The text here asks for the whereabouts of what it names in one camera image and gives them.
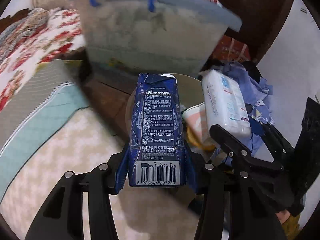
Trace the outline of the person's right hand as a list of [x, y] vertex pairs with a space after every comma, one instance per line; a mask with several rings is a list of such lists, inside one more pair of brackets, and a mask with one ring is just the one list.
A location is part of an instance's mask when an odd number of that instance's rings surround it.
[[280, 223], [284, 224], [291, 216], [291, 213], [287, 210], [283, 210], [283, 211], [276, 213], [276, 216], [279, 219]]

